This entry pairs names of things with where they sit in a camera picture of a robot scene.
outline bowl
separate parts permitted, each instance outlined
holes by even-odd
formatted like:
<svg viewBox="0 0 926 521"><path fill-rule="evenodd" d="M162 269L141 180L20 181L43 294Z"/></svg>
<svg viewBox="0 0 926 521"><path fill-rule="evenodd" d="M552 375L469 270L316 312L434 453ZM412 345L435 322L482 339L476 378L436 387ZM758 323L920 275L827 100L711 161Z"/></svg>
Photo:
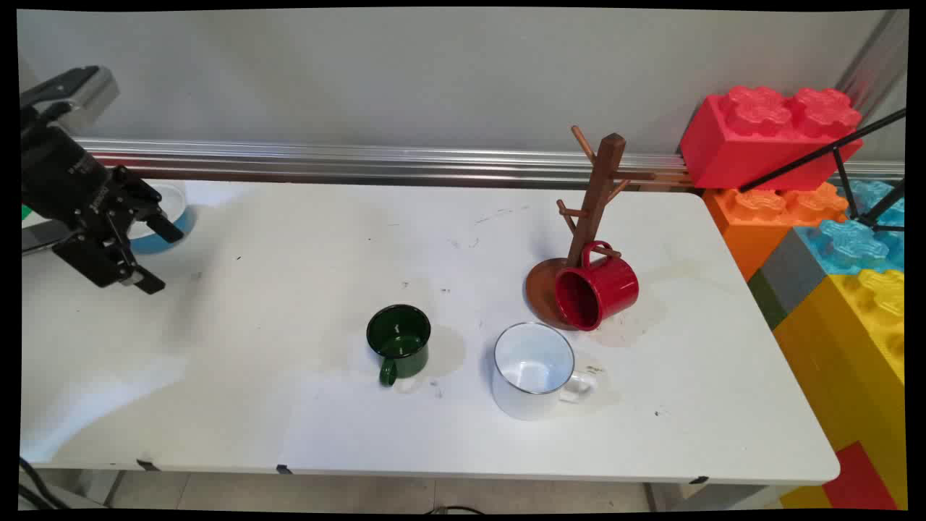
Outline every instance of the bowl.
<svg viewBox="0 0 926 521"><path fill-rule="evenodd" d="M161 195L161 209L167 214L168 221L180 228L184 238L190 233L193 219L186 207L186 195L173 184L148 183ZM133 222L129 227L129 243L132 253L139 255L152 255L171 249L181 243L183 239L173 244L161 238L144 222Z"/></svg>

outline red lego block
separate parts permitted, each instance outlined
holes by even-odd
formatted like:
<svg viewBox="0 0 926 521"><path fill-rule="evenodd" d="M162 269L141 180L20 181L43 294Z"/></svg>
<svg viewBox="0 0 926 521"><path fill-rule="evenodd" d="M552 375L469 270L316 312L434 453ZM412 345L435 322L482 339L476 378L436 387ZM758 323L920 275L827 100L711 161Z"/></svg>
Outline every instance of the red lego block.
<svg viewBox="0 0 926 521"><path fill-rule="evenodd" d="M864 508L870 510L897 510L897 504L878 476L874 465L855 442L836 453L841 472L823 485L832 508Z"/></svg>
<svg viewBox="0 0 926 521"><path fill-rule="evenodd" d="M736 86L705 99L682 137L682 156L694 186L739 188L845 137L860 121L848 96L833 89L801 89L785 98L768 87ZM861 147L857 139L840 148L843 161ZM815 190L834 172L828 154L758 188Z"/></svg>

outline red mug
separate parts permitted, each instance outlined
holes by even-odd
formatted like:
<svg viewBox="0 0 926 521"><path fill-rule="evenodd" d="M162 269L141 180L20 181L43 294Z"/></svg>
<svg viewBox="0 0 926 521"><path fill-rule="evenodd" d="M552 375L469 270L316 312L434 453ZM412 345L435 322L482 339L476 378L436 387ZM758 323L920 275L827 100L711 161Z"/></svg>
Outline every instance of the red mug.
<svg viewBox="0 0 926 521"><path fill-rule="evenodd" d="M601 321L631 307L640 295L640 283L624 259L603 257L589 262L592 248L605 241L592 241L582 248L582 267L563 268L557 273L557 306L566 322L582 331L592 331Z"/></svg>

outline floor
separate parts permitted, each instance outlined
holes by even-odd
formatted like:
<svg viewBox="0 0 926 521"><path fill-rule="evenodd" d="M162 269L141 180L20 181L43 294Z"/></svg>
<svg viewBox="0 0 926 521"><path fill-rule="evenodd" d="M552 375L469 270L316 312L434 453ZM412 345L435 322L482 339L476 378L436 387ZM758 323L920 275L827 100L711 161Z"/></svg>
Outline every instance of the floor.
<svg viewBox="0 0 926 521"><path fill-rule="evenodd" d="M76 491L79 470L39 471ZM284 476L128 471L111 495L116 508L424 514L464 505L487 514L649 512L635 483ZM772 504L766 508L781 508Z"/></svg>

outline white mug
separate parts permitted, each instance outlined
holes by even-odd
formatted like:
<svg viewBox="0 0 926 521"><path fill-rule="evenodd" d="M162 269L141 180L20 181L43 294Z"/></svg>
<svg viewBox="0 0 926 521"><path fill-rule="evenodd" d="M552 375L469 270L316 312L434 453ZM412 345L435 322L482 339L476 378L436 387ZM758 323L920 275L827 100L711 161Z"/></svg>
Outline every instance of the white mug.
<svg viewBox="0 0 926 521"><path fill-rule="evenodd" d="M492 395L495 403L520 420L544 417L558 401L577 403L594 390L589 373L575 371L572 346L544 324L514 324L495 341Z"/></svg>

